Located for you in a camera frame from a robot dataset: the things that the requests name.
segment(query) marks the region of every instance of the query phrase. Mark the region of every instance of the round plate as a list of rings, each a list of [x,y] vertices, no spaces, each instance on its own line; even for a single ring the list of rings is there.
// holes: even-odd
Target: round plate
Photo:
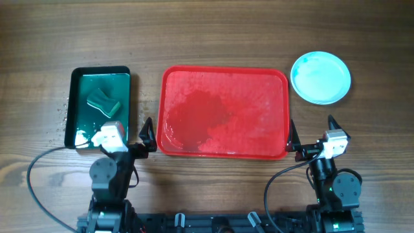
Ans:
[[[351,87],[345,63],[328,52],[309,52],[295,61],[290,72],[293,89],[313,104],[332,104]]]

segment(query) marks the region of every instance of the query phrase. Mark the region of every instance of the wire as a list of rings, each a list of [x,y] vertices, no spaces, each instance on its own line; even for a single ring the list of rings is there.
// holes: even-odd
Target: wire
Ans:
[[[293,169],[300,168],[300,167],[302,167],[302,166],[308,165],[308,164],[310,164],[311,162],[313,162],[313,161],[315,161],[316,159],[318,159],[318,157],[319,157],[320,155],[321,155],[321,153],[317,154],[317,156],[313,157],[313,158],[312,158],[311,160],[309,160],[309,161],[303,162],[303,163],[301,163],[301,164],[297,164],[297,165],[295,165],[295,166],[291,166],[290,168],[286,168],[286,169],[284,169],[284,170],[282,170],[282,171],[280,171],[280,172],[277,172],[275,175],[273,175],[273,176],[272,176],[272,178],[270,178],[269,182],[267,182],[267,184],[266,184],[266,188],[265,188],[265,211],[266,211],[266,215],[267,215],[267,217],[269,218],[270,223],[273,225],[273,227],[274,227],[277,231],[279,231],[279,232],[283,233],[283,231],[282,231],[282,230],[280,230],[280,228],[279,228],[279,227],[276,225],[276,223],[273,221],[272,216],[270,215],[270,212],[269,212],[269,209],[268,209],[268,206],[267,206],[267,192],[268,192],[269,186],[272,184],[272,182],[274,181],[274,179],[276,179],[276,178],[277,178],[278,176],[280,176],[281,174],[283,174],[283,173],[285,173],[285,172],[289,172],[289,171],[291,171],[291,170],[293,170]]]
[[[312,182],[311,178],[309,177],[309,168],[310,168],[310,167],[307,167],[307,168],[306,168],[306,178],[308,178],[309,184],[310,184],[310,185],[312,186],[312,188],[315,190],[315,186],[313,185],[313,182]]]
[[[40,158],[42,158],[43,156],[52,153],[53,151],[58,151],[58,150],[63,150],[63,149],[75,149],[78,146],[83,146],[85,144],[89,144],[91,142],[85,142],[83,144],[77,145],[77,146],[73,146],[73,147],[58,147],[58,148],[53,148],[50,150],[47,150],[43,153],[41,153],[40,155],[36,156],[36,158],[33,159],[33,161],[30,163],[30,165],[27,168],[27,175],[26,175],[26,180],[27,180],[27,187],[28,187],[28,191],[30,192],[34,202],[36,202],[36,204],[40,207],[40,209],[42,209],[42,211],[44,211],[44,213],[49,216],[51,219],[55,220],[55,222],[59,223],[61,226],[65,227],[67,230],[70,230],[71,232],[75,232],[77,233],[77,231],[75,229],[73,229],[71,226],[67,225],[66,223],[62,222],[61,220],[59,220],[57,217],[55,217],[53,214],[51,214],[39,201],[39,199],[36,197],[36,195],[33,192],[33,187],[32,187],[32,183],[30,182],[30,172],[32,171],[33,165],[36,163],[36,161],[38,161]]]

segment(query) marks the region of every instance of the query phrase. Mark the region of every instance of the dark red stain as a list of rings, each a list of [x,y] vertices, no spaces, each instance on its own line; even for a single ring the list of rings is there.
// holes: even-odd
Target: dark red stain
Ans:
[[[174,131],[167,130],[167,137],[184,151],[199,151],[210,138],[208,130],[227,123],[229,118],[219,96],[197,90],[169,111],[166,124],[174,126]]]

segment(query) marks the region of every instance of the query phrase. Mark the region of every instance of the wood grain surface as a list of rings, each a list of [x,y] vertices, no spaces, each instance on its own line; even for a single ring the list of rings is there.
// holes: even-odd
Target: wood grain surface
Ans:
[[[73,69],[128,66],[136,132],[146,117],[156,121],[162,73],[172,65],[270,67],[290,74],[294,61],[314,50],[339,56],[353,80],[348,95],[328,106],[310,104],[290,89],[302,142],[320,138],[333,114],[353,137],[336,165],[364,178],[366,232],[413,232],[412,1],[2,2],[0,232],[65,231],[35,205],[25,177],[34,156],[63,145]],[[263,212],[266,182],[295,164],[293,156],[266,162],[152,153],[136,161],[140,184],[127,198],[140,213]],[[98,157],[57,152],[32,171],[40,200],[73,227],[87,211],[89,166]],[[305,169],[277,179],[269,201],[271,210],[315,203]]]

